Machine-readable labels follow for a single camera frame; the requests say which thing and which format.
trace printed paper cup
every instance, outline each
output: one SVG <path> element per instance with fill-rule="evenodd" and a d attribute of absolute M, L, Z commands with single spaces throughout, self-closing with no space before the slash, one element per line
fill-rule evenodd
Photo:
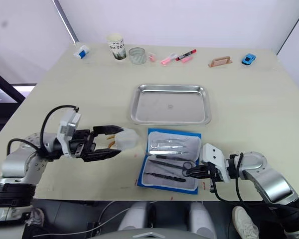
<path fill-rule="evenodd" d="M 112 33 L 106 37 L 108 45 L 115 59 L 123 60 L 126 58 L 126 51 L 123 37 L 118 33 Z"/>

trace stainless steel tray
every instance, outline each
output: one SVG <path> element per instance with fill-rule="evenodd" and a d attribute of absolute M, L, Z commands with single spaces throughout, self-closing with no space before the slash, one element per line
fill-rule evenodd
<path fill-rule="evenodd" d="M 132 99 L 131 119 L 137 124 L 208 124 L 207 91 L 202 86 L 140 85 Z"/>

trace cup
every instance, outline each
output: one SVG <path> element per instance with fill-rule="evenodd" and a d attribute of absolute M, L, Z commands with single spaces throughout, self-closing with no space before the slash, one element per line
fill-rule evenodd
<path fill-rule="evenodd" d="M 146 62 L 146 53 L 143 48 L 134 47 L 129 50 L 130 61 L 133 64 L 141 65 Z"/>
<path fill-rule="evenodd" d="M 120 34 L 111 33 L 106 37 L 106 40 L 115 59 L 123 60 L 126 58 L 124 40 Z"/>

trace toy car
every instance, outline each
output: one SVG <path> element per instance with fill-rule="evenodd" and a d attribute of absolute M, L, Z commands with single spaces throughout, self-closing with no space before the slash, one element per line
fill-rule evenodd
<path fill-rule="evenodd" d="M 244 65 L 250 65 L 254 60 L 256 59 L 256 56 L 248 53 L 244 59 L 241 61 L 241 63 L 243 63 Z"/>

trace table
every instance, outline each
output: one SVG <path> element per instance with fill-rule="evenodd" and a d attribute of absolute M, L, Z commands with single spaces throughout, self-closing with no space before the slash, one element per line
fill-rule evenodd
<path fill-rule="evenodd" d="M 204 86 L 211 104 L 207 126 L 159 126 L 202 133 L 203 142 L 231 153 L 258 151 L 281 172 L 299 194 L 299 89 L 276 55 L 266 49 L 198 48 L 193 60 L 167 66 L 147 61 L 133 65 L 115 61 L 106 44 L 88 44 L 91 51 L 82 60 L 73 57 L 70 46 L 37 84 L 0 133 L 0 166 L 11 138 L 39 132 L 53 107 L 72 104 L 82 114 L 79 129 L 115 124 L 135 129 L 141 139 L 134 149 L 112 159 L 84 163 L 66 159 L 48 163 L 36 189 L 36 198 L 58 200 L 216 200 L 209 180 L 199 183 L 199 195 L 147 189 L 136 186 L 146 149 L 147 126 L 133 124 L 129 107 L 133 90 L 140 84 L 191 84 Z M 182 54 L 190 47 L 141 46 L 163 59 L 171 52 Z M 241 64 L 247 53 L 256 61 Z M 209 68 L 213 58 L 231 56 L 233 63 Z M 57 132 L 64 111 L 51 117 L 46 132 Z M 221 197 L 238 200 L 234 180 L 217 183 Z M 260 200 L 253 184 L 240 183 L 244 200 Z"/>

